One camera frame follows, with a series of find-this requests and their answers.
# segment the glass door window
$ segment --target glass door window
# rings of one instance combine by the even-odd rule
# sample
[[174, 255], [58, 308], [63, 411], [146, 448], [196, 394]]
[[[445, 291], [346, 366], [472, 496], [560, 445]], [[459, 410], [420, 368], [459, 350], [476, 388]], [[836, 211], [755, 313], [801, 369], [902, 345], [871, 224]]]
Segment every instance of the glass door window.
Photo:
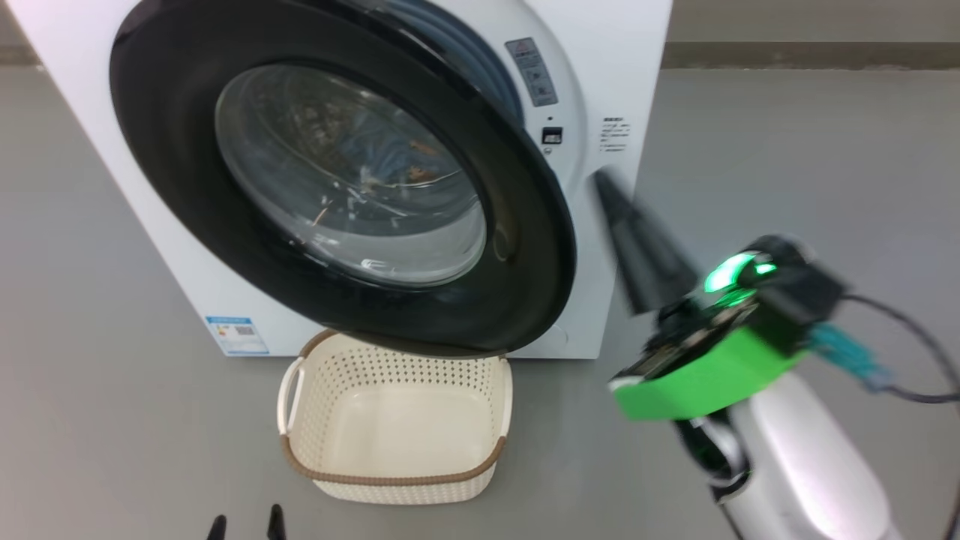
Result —
[[368, 88], [313, 67], [256, 67], [224, 88], [215, 123], [240, 187], [322, 264], [423, 287], [464, 275], [483, 253], [467, 173]]

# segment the beige plastic basket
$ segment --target beige plastic basket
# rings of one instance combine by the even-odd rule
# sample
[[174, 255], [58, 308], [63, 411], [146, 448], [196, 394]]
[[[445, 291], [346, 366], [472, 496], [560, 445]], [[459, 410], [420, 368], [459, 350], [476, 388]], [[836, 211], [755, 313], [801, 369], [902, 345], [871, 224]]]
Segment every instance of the beige plastic basket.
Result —
[[457, 503], [490, 483], [513, 391], [503, 357], [412, 356], [324, 331], [283, 376], [276, 421], [290, 464], [328, 495]]

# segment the front-loading washing machine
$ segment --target front-loading washing machine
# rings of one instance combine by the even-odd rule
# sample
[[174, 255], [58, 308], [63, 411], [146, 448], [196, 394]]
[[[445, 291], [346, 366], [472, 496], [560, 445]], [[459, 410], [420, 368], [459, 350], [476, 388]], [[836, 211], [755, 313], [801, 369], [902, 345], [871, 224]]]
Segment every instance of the front-loading washing machine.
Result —
[[8, 0], [227, 355], [596, 358], [670, 0]]

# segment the blue cable connector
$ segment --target blue cable connector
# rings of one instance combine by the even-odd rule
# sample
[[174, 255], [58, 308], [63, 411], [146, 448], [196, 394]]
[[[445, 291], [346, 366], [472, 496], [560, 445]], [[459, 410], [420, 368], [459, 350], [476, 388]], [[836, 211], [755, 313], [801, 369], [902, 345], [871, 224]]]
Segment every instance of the blue cable connector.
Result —
[[893, 373], [874, 362], [869, 349], [832, 324], [814, 326], [808, 347], [810, 352], [860, 379], [870, 392], [880, 392], [893, 384]]

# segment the washing machine door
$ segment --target washing machine door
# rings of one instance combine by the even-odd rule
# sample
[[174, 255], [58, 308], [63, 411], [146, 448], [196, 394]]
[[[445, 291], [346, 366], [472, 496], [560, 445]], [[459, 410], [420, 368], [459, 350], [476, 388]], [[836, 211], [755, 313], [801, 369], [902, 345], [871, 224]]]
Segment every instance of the washing machine door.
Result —
[[110, 61], [133, 155], [217, 257], [318, 323], [434, 356], [526, 345], [572, 225], [516, 118], [435, 41], [330, 0], [148, 0]]

